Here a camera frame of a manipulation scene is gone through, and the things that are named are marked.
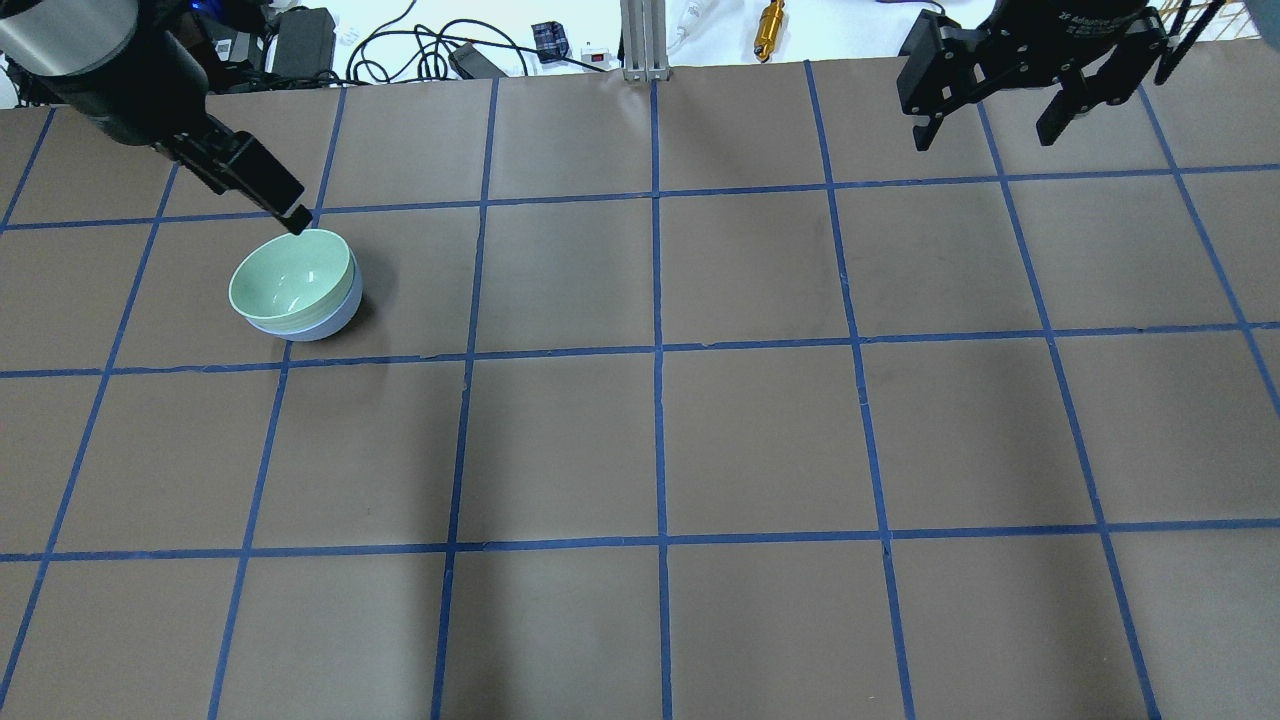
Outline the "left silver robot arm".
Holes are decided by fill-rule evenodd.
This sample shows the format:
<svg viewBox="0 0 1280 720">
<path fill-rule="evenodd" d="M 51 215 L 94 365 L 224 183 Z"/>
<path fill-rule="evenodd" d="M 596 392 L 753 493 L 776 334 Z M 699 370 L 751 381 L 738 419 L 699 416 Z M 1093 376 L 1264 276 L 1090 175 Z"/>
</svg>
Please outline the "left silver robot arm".
<svg viewBox="0 0 1280 720">
<path fill-rule="evenodd" d="M 118 143 L 156 150 L 214 193 L 242 193 L 292 234 L 312 222 L 303 184 L 209 113 L 205 69 L 151 1 L 5 1 L 1 47 Z"/>
</svg>

